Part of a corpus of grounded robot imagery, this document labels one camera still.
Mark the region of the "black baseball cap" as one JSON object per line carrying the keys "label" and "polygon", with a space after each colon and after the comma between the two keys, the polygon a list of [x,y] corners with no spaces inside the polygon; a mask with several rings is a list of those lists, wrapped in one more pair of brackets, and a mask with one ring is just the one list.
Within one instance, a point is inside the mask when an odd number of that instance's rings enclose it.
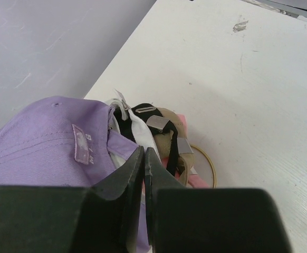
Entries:
{"label": "black baseball cap", "polygon": [[132,107],[132,109],[134,110],[135,115],[142,119],[149,127],[153,138],[156,134],[161,133],[164,126],[167,124],[167,120],[160,116],[158,108],[149,103],[138,104]]}

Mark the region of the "pink baseball cap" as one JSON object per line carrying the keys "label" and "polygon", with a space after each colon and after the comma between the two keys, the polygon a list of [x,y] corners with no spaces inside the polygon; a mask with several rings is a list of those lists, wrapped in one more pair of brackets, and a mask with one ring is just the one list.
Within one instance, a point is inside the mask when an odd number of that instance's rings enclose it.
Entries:
{"label": "pink baseball cap", "polygon": [[[187,123],[185,116],[176,114],[173,111],[165,108],[159,108],[159,111],[164,118],[168,118],[178,130],[178,137],[187,139]],[[173,132],[167,134],[159,134],[154,137],[156,146],[158,148],[159,156],[164,164],[167,166],[167,161],[170,153],[171,138]],[[204,181],[194,169],[195,156],[193,153],[182,153],[178,158],[177,172],[175,178],[183,185],[192,188],[210,188],[208,183]]]}

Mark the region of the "beige baseball cap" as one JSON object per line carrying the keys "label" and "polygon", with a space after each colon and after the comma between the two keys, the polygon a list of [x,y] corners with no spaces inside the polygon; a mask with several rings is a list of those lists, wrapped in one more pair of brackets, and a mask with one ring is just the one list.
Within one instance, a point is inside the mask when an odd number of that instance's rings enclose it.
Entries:
{"label": "beige baseball cap", "polygon": [[176,129],[174,124],[168,118],[164,118],[164,119],[167,120],[167,124],[164,126],[164,129],[162,130],[162,132],[156,134],[155,136],[159,134],[167,134],[170,131],[173,132],[172,138],[171,138],[170,153],[169,153],[169,158],[167,161],[166,169],[169,170],[169,172],[171,172],[175,176],[178,170],[177,163],[178,163],[178,158],[180,157],[180,155],[182,153],[193,153],[193,151],[191,150],[188,139],[179,138],[178,130]]}

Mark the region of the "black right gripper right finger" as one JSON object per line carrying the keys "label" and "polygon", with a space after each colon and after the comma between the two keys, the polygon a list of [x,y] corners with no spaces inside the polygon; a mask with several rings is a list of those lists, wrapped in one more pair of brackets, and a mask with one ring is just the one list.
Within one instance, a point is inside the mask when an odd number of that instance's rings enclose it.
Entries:
{"label": "black right gripper right finger", "polygon": [[258,188],[188,188],[145,153],[146,221],[154,252],[291,252],[272,197]]}

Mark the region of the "lavender baseball cap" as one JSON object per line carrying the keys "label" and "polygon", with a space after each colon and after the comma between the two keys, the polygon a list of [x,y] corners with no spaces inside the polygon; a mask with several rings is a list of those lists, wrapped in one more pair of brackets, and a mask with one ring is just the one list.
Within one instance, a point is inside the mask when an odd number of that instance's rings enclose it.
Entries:
{"label": "lavender baseball cap", "polygon": [[110,107],[55,96],[0,129],[0,186],[95,186],[117,170],[108,150]]}

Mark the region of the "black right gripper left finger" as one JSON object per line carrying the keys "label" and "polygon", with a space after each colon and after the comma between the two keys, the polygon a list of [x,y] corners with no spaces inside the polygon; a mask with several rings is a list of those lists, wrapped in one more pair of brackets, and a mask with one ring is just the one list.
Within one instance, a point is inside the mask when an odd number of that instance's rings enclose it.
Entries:
{"label": "black right gripper left finger", "polygon": [[0,252],[135,252],[144,156],[88,188],[0,186]]}

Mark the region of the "white baseball cap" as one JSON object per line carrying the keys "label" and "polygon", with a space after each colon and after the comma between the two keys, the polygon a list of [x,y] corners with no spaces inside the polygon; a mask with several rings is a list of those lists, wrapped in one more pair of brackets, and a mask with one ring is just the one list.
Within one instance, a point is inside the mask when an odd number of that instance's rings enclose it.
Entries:
{"label": "white baseball cap", "polygon": [[115,168],[121,167],[138,146],[158,149],[154,137],[145,122],[135,115],[122,93],[105,101],[110,107],[107,150]]}

